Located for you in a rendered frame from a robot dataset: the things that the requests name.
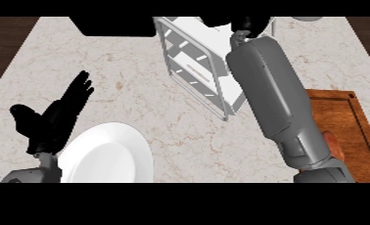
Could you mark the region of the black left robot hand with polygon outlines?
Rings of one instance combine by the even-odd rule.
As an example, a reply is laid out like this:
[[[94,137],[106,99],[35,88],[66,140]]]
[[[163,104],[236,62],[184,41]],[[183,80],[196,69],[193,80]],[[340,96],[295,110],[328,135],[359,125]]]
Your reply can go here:
[[[91,74],[84,70],[73,80],[60,100],[55,100],[44,113],[29,106],[17,104],[11,114],[17,121],[17,131],[30,138],[27,153],[57,155],[64,149],[78,117],[94,93]]]

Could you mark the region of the black appliance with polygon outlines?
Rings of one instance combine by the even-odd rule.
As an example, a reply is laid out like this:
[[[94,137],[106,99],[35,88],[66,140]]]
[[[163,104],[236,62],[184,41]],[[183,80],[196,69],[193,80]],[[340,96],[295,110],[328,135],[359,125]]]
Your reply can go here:
[[[85,36],[155,37],[153,17],[72,17]]]

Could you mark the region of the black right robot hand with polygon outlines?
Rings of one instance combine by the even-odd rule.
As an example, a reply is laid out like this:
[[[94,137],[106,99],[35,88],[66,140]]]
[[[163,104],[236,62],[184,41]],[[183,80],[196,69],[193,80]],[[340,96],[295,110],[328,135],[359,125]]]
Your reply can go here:
[[[202,17],[202,21],[208,27],[217,27],[232,24],[232,31],[248,30],[248,38],[257,38],[264,32],[271,18],[270,17]]]

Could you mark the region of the brown wooden cutting board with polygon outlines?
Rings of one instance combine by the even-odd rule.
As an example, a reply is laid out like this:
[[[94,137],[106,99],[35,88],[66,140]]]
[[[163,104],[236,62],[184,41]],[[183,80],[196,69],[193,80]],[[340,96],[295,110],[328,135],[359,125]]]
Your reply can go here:
[[[370,183],[370,123],[356,93],[314,89],[307,93],[319,128],[338,138],[353,178],[357,183]]]

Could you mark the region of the white round plate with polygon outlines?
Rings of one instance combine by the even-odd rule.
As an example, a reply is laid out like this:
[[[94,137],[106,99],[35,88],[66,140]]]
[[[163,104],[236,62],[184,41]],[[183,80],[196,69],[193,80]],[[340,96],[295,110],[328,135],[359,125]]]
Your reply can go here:
[[[143,133],[122,122],[86,130],[58,158],[63,183],[155,181],[153,151]]]

